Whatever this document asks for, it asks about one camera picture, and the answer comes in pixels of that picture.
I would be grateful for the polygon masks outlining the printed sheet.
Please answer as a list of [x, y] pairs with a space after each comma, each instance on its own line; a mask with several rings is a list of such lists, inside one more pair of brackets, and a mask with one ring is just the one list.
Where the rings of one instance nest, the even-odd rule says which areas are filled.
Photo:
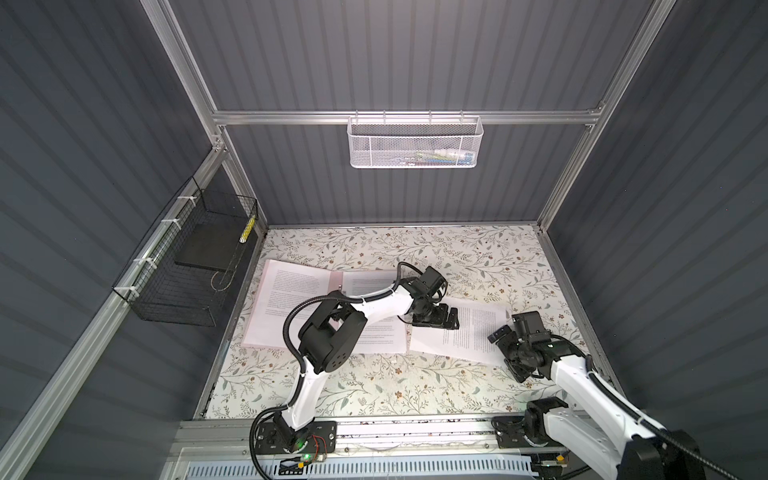
[[[396, 279], [395, 270], [348, 271], [341, 281], [341, 292], [348, 297], [369, 296], [390, 287]], [[354, 354], [405, 354], [406, 325], [396, 317], [375, 323], [368, 321], [353, 349]]]
[[459, 329], [413, 328], [410, 350], [503, 367], [504, 355], [488, 336], [507, 324], [507, 307], [459, 298], [444, 302], [458, 309]]
[[331, 291], [330, 270], [274, 259], [265, 262], [241, 345], [286, 349], [283, 324], [301, 302]]

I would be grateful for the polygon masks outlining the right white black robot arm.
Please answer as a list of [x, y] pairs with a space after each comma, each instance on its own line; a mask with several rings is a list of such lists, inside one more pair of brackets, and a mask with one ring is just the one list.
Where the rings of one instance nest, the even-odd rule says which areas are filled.
[[652, 419], [604, 380], [589, 354], [547, 329], [536, 311], [516, 314], [488, 337], [519, 383], [541, 377], [560, 396], [530, 401], [522, 418], [497, 425], [534, 447], [552, 443], [579, 457], [603, 479], [703, 479], [695, 440]]

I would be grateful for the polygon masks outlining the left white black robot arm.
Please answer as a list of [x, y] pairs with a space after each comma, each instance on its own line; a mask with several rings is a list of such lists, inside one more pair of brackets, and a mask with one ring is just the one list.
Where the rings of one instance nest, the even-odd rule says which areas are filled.
[[367, 326], [398, 317], [414, 328], [459, 328], [458, 310], [443, 302], [447, 288], [436, 269], [399, 262], [395, 279], [382, 290], [359, 295], [334, 290], [289, 312], [282, 336], [299, 370], [291, 396], [272, 417], [289, 452], [304, 447], [327, 376], [349, 359]]

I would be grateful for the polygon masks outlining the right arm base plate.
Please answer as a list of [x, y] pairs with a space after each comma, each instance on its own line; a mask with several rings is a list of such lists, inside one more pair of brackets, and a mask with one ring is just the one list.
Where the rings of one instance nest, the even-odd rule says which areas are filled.
[[490, 420], [499, 448], [553, 448], [566, 451], [567, 447], [552, 439], [531, 438], [525, 431], [523, 415], [499, 415]]

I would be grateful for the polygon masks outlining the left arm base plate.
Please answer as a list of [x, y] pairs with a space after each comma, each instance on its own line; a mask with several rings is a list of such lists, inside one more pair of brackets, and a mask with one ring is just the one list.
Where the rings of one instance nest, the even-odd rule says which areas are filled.
[[299, 430], [267, 421], [256, 429], [254, 451], [260, 455], [333, 453], [337, 430], [335, 421], [313, 421]]

